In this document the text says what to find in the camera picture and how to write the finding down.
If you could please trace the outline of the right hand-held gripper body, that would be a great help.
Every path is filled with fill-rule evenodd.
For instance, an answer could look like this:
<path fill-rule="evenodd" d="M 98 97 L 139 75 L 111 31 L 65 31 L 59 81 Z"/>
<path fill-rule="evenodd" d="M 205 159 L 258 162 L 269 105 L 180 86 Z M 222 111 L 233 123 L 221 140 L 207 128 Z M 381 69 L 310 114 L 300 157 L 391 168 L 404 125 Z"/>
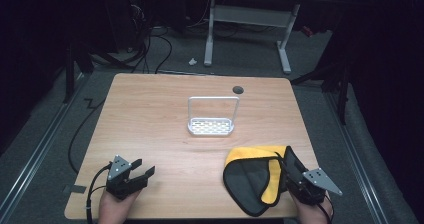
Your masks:
<path fill-rule="evenodd" d="M 288 174 L 287 188 L 301 203 L 311 206 L 322 203 L 327 192 L 343 195 L 322 168 Z"/>

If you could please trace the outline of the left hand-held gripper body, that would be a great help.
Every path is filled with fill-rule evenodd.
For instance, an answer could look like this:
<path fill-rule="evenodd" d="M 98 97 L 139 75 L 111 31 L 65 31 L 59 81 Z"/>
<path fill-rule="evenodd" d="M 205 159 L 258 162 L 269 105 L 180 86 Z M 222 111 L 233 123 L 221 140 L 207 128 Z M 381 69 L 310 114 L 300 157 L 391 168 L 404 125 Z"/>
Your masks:
<path fill-rule="evenodd" d="M 130 178 L 131 163 L 116 155 L 107 175 L 106 190 L 114 197 L 124 200 L 130 194 L 141 191 L 145 187 L 136 187 Z"/>

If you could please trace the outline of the yellow and grey cloth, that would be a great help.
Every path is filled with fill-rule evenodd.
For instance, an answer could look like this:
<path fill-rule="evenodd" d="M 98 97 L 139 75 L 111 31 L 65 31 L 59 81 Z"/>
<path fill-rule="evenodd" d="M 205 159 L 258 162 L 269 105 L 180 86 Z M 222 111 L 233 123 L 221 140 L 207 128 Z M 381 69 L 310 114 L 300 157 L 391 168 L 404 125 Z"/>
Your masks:
<path fill-rule="evenodd" d="M 223 183 L 247 215 L 262 215 L 287 190 L 281 165 L 285 151 L 286 146 L 265 145 L 236 147 L 228 153 Z"/>

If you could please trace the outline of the person's right hand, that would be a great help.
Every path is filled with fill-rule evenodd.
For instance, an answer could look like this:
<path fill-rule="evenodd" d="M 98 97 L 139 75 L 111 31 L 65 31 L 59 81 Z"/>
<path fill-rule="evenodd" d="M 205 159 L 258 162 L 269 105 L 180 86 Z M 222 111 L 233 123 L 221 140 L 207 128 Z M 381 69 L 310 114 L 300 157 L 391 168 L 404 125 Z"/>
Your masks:
<path fill-rule="evenodd" d="M 332 224 L 333 205 L 328 198 L 314 206 L 301 203 L 295 196 L 292 199 L 300 224 Z"/>

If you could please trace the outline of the person's left hand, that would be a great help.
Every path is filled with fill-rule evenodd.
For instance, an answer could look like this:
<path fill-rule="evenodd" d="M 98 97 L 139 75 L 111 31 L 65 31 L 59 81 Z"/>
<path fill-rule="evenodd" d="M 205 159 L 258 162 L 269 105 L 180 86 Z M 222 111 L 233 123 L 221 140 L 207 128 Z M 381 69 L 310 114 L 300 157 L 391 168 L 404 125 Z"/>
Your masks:
<path fill-rule="evenodd" d="M 123 224 L 139 194 L 137 191 L 120 200 L 104 191 L 99 202 L 98 224 Z"/>

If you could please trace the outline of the grey tape piece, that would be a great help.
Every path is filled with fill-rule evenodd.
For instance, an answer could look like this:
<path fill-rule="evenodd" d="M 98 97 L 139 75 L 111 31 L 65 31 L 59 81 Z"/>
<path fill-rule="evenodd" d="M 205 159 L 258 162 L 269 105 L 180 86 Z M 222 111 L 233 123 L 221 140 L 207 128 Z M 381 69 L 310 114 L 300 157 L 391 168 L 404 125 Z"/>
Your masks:
<path fill-rule="evenodd" d="M 64 194 L 70 194 L 70 193 L 84 194 L 85 191 L 86 191 L 86 186 L 80 186 L 80 185 L 66 185 L 63 189 Z"/>

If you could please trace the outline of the black metal stand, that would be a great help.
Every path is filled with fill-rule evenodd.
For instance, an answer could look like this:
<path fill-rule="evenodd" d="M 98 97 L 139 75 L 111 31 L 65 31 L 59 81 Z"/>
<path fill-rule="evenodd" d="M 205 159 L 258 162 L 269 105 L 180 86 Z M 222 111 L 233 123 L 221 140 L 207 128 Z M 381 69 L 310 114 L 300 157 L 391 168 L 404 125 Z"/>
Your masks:
<path fill-rule="evenodd" d="M 69 103 L 74 95 L 75 66 L 78 66 L 83 74 L 91 74 L 94 70 L 89 49 L 83 42 L 71 42 L 66 49 L 65 103 Z"/>
<path fill-rule="evenodd" d="M 330 64 L 317 68 L 305 75 L 290 81 L 292 85 L 299 85 L 305 81 L 322 79 L 321 90 L 324 93 L 337 92 L 336 115 L 338 120 L 345 125 L 346 104 L 348 101 L 349 65 L 345 62 Z"/>

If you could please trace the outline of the dark computer tower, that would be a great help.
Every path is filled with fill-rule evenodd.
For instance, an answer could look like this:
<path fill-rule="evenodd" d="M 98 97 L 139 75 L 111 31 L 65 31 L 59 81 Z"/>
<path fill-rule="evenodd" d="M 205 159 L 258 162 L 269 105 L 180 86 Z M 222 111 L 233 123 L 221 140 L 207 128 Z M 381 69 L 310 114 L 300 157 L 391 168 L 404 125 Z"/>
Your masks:
<path fill-rule="evenodd" d="M 105 0 L 116 49 L 139 50 L 146 24 L 142 0 Z"/>

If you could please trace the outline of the white-framed background desk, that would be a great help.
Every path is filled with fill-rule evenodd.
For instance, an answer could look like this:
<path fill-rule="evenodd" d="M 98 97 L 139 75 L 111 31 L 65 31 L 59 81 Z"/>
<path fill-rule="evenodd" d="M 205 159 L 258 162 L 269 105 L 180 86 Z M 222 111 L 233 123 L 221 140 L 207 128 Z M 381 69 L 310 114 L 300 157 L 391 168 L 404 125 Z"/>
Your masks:
<path fill-rule="evenodd" d="M 204 65 L 212 65 L 214 24 L 216 22 L 278 27 L 285 30 L 282 39 L 276 42 L 282 70 L 285 74 L 290 74 L 291 66 L 286 53 L 286 45 L 297 19 L 300 6 L 301 4 L 299 2 L 295 2 L 289 11 L 282 11 L 270 8 L 216 4 L 215 0 L 210 0 L 208 35 L 205 45 Z"/>

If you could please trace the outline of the metal floor rail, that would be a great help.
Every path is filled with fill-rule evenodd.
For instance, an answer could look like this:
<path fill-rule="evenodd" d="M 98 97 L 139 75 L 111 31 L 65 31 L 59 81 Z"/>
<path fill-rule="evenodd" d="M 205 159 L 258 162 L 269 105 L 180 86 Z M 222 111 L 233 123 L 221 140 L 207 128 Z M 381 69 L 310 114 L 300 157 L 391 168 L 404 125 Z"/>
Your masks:
<path fill-rule="evenodd" d="M 78 74 L 67 97 L 66 78 L 61 75 L 0 157 L 0 224 L 6 224 L 12 216 L 50 150 L 76 95 L 89 78 L 89 74 Z"/>
<path fill-rule="evenodd" d="M 338 117 L 336 98 L 332 94 L 325 94 L 324 98 L 332 111 L 332 115 L 343 137 L 343 143 L 349 156 L 352 170 L 358 182 L 362 196 L 364 197 L 366 205 L 370 211 L 374 224 L 388 224 L 387 216 L 382 209 L 374 185 L 371 183 L 371 180 L 365 170 L 347 126 L 343 124 Z"/>

